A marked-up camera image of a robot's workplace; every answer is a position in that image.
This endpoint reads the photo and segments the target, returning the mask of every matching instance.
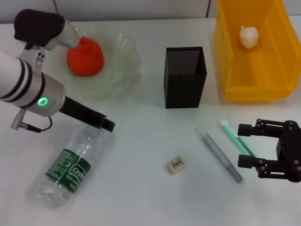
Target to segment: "eraser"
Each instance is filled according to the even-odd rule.
[[[182,157],[178,156],[166,164],[166,167],[172,174],[175,174],[185,169],[186,164],[184,163]]]

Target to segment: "white wall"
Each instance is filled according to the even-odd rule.
[[[282,0],[288,15],[301,15],[301,0]],[[216,17],[216,0],[212,0],[209,17]]]
[[[209,0],[56,0],[71,21],[136,20],[205,17]],[[289,15],[301,15],[301,0],[283,0]],[[53,0],[0,0],[0,23],[13,23],[24,8],[55,13]],[[212,0],[209,17],[217,13]]]
[[[56,0],[71,21],[205,17],[209,0]]]
[[[0,23],[13,23],[17,13],[25,8],[55,13],[53,0],[0,0]]]

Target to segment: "plastic water bottle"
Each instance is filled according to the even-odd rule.
[[[74,136],[39,184],[39,193],[55,206],[63,206],[99,161],[103,129],[87,126]]]

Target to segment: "table surface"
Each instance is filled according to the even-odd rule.
[[[301,16],[290,19],[300,38]],[[122,99],[93,102],[65,86],[71,98],[116,123],[108,136],[114,143],[74,198],[52,209],[33,191],[73,132],[84,124],[57,113],[49,131],[14,131],[10,124],[18,108],[0,102],[0,225],[300,225],[301,184],[259,179],[254,169],[238,169],[244,178],[238,184],[194,133],[196,125],[205,128],[236,165],[240,151],[221,130],[219,120],[226,118],[236,128],[258,118],[301,122],[300,90],[268,105],[223,101],[212,47],[214,18],[99,23],[117,26],[137,40],[142,60],[139,87]],[[13,35],[12,24],[0,25],[0,47],[18,56],[24,45]],[[188,46],[204,48],[208,74],[201,103],[197,109],[167,110],[166,47]],[[44,72],[52,74],[47,60]],[[49,123],[32,113],[25,120],[40,128]],[[276,139],[247,137],[246,141],[260,157],[276,159]],[[178,155],[187,167],[172,176],[165,164]]]

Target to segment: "black mesh pen holder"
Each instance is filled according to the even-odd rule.
[[[206,76],[202,47],[166,48],[165,107],[198,107]]]

